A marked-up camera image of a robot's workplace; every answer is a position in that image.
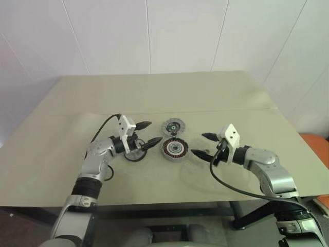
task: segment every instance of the black cable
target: black cable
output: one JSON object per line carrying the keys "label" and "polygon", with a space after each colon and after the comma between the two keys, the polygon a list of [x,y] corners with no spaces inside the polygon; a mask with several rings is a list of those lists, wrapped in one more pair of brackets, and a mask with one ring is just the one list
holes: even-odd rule
{"label": "black cable", "polygon": [[113,176],[114,176],[114,170],[113,170],[113,167],[110,166],[110,165],[107,165],[107,167],[111,170],[112,175],[111,175],[108,179],[104,179],[104,181],[109,181],[109,180],[111,180],[111,179],[113,178]]}
{"label": "black cable", "polygon": [[291,200],[288,200],[288,199],[281,199],[281,198],[274,198],[274,197],[267,197],[267,196],[263,196],[263,195],[258,195],[258,194],[254,194],[254,193],[250,193],[250,192],[247,192],[247,191],[244,191],[244,190],[240,190],[240,189],[237,189],[227,183],[225,183],[223,180],[221,180],[219,177],[216,176],[216,174],[214,173],[213,169],[212,169],[212,166],[214,164],[214,161],[215,159],[218,157],[218,155],[220,154],[220,152],[222,152],[221,149],[218,149],[216,154],[214,155],[214,157],[212,158],[212,160],[210,161],[210,173],[211,175],[213,176],[214,179],[216,179],[217,182],[219,182],[220,184],[224,185],[225,187],[231,189],[231,190],[234,190],[235,192],[238,192],[238,193],[241,193],[241,194],[244,194],[246,196],[250,196],[250,197],[255,197],[255,198],[259,198],[259,199],[264,199],[264,200],[268,200],[268,201],[277,201],[277,202],[286,202],[286,203],[291,203],[291,204],[294,204],[296,206],[299,206],[300,208],[306,210],[310,215],[311,217],[314,219],[315,223],[317,224],[321,234],[323,235],[323,231],[322,231],[322,227],[319,223],[319,221],[317,220],[317,218],[315,218],[315,216],[310,212],[310,210],[305,207],[303,204],[299,203],[299,202],[295,202],[295,201],[291,201]]}
{"label": "black cable", "polygon": [[[99,133],[101,132],[101,130],[104,128],[104,126],[107,124],[108,121],[110,121],[110,120],[111,120],[112,118],[114,118],[114,117],[117,117],[117,118],[119,119],[120,116],[121,116],[121,114],[115,114],[115,115],[112,115],[112,116],[108,117],[108,118],[104,121],[104,123],[101,125],[101,127],[99,127],[98,131],[97,131],[96,134],[93,136],[93,138],[92,138],[92,140],[90,141],[90,143],[92,143],[93,141],[96,140],[97,136],[99,135]],[[84,159],[87,158],[87,155],[88,155],[88,152],[86,151],[86,154],[85,154],[85,156],[84,156]],[[113,176],[114,176],[114,170],[113,170],[113,167],[110,166],[110,165],[107,165],[107,167],[111,170],[112,175],[111,175],[108,179],[105,179],[104,181],[109,181],[109,180],[111,180],[111,179],[113,178]]]}

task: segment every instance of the orange object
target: orange object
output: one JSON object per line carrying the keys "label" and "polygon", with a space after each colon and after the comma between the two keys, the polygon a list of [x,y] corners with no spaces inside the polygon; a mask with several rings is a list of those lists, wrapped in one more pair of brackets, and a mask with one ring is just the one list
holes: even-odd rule
{"label": "orange object", "polygon": [[[319,159],[321,159],[323,164],[329,169],[329,142],[319,135],[302,134],[301,136]],[[325,214],[329,215],[329,195],[319,196],[314,201],[320,206]]]}

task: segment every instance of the circular metal part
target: circular metal part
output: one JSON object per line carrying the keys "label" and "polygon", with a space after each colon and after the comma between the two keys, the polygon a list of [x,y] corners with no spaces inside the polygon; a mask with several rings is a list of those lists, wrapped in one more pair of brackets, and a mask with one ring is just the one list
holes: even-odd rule
{"label": "circular metal part", "polygon": [[[135,142],[137,147],[140,147],[141,145],[145,144],[145,142],[142,139],[137,139]],[[135,149],[128,154],[125,152],[124,157],[131,162],[138,162],[141,161],[146,156],[147,152],[148,152],[147,150],[144,151],[141,149]]]}
{"label": "circular metal part", "polygon": [[162,143],[161,149],[166,159],[180,162],[186,157],[189,146],[183,139],[172,137]]}
{"label": "circular metal part", "polygon": [[179,118],[170,118],[162,124],[161,129],[166,136],[177,136],[185,130],[185,123]]}

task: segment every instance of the white wall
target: white wall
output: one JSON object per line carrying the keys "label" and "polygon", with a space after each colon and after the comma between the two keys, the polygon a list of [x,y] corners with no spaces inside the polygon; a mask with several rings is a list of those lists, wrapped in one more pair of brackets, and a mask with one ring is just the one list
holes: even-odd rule
{"label": "white wall", "polygon": [[0,146],[61,75],[245,70],[329,134],[328,0],[3,0]]}

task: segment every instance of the beige tabletop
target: beige tabletop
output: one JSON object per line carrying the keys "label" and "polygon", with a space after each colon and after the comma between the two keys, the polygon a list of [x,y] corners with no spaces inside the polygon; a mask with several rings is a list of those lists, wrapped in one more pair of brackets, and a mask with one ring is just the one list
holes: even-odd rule
{"label": "beige tabletop", "polygon": [[[108,115],[121,113],[153,124],[139,132],[161,136],[161,124],[177,117],[186,123],[181,138],[190,148],[215,152],[204,132],[229,123],[241,145],[269,149],[294,177],[302,196],[329,193],[329,172],[278,111],[263,89],[243,72],[129,76],[69,76],[50,91],[0,149],[1,206],[62,206],[79,173],[92,136]],[[117,135],[115,121],[99,138]],[[115,175],[103,184],[100,205],[247,200],[217,183],[209,165],[189,153],[171,163],[160,145],[131,163],[118,156]],[[221,163],[224,181],[255,193],[256,177],[236,164]]]}

